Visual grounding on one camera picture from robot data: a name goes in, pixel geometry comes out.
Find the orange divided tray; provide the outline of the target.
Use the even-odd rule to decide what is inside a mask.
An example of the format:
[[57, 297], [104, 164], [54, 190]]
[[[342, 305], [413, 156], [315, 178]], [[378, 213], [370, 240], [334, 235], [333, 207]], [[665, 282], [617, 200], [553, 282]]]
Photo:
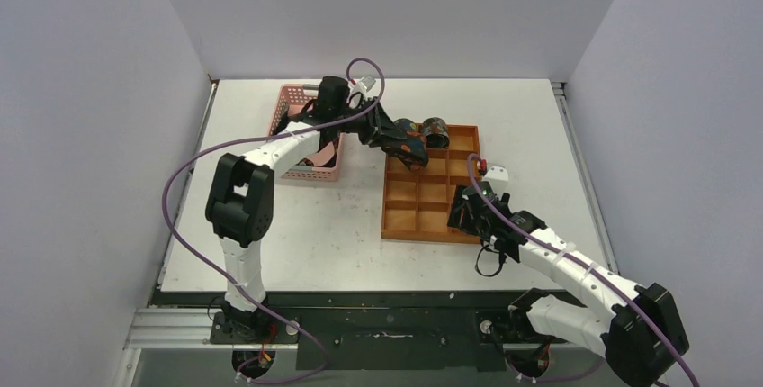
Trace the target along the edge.
[[381, 238], [435, 243], [478, 244], [480, 239], [449, 226], [454, 194], [469, 183], [467, 157], [480, 152], [479, 129], [448, 127], [450, 145], [428, 152], [428, 164], [407, 169], [387, 157], [384, 169]]

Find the black orange floral tie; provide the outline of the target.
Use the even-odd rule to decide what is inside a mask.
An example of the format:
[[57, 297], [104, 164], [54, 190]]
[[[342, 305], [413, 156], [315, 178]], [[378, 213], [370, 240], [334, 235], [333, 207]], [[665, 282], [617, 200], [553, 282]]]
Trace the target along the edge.
[[381, 150], [408, 170], [419, 170], [429, 162], [426, 139], [415, 131], [396, 129], [386, 132], [381, 138]]

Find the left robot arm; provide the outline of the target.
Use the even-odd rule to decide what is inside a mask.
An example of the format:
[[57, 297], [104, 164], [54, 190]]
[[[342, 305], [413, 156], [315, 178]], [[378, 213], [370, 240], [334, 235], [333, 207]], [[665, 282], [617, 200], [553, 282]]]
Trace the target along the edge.
[[261, 340], [272, 319], [258, 311], [266, 298], [262, 281], [261, 240], [274, 218], [277, 178], [343, 133], [355, 134], [371, 148], [397, 158], [408, 169], [428, 163], [426, 139], [413, 123], [398, 125], [373, 102], [373, 78], [351, 82], [326, 76], [316, 96], [293, 116], [279, 120], [277, 139], [243, 156], [223, 155], [217, 164], [205, 217], [219, 238], [224, 266], [232, 277], [221, 308], [237, 335]]

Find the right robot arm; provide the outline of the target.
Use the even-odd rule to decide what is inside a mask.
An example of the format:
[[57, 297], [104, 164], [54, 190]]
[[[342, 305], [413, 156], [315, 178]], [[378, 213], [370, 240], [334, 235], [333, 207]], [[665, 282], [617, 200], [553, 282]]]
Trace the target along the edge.
[[498, 254], [545, 275], [574, 302], [532, 288], [507, 308], [511, 334], [550, 337], [604, 358], [629, 386], [652, 386], [690, 348], [672, 294], [643, 286], [597, 264], [529, 211], [511, 211], [509, 196], [487, 182], [459, 184], [448, 224]]

